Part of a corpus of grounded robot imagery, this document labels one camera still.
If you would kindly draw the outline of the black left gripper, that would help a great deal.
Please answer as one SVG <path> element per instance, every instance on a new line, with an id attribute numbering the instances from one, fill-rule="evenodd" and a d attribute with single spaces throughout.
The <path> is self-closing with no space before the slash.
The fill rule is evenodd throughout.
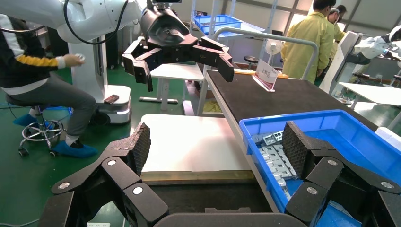
<path id="1" fill-rule="evenodd" d="M 151 71 L 162 63 L 194 61 L 217 68 L 226 82 L 234 78 L 229 47 L 206 36 L 197 39 L 170 8 L 148 6 L 142 14 L 140 36 L 122 54 L 125 71 L 153 91 Z"/>

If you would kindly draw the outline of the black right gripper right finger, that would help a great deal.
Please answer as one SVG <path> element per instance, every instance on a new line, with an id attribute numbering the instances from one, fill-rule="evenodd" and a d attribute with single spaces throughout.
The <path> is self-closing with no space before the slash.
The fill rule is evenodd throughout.
<path id="1" fill-rule="evenodd" d="M 284 128 L 283 150 L 303 181 L 285 213 L 315 226 L 331 201 L 364 227 L 401 224 L 401 188 L 394 181 L 348 161 L 325 140 L 305 135 L 294 122 Z"/>

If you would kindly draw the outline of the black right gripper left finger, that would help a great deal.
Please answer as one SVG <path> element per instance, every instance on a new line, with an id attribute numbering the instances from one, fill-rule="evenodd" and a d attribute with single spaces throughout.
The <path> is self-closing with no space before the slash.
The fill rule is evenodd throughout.
<path id="1" fill-rule="evenodd" d="M 132 226 L 154 226 L 169 208 L 140 177 L 150 145 L 143 122 L 131 136 L 110 142 L 95 162 L 52 187 L 38 225 L 85 227 L 112 202 Z"/>

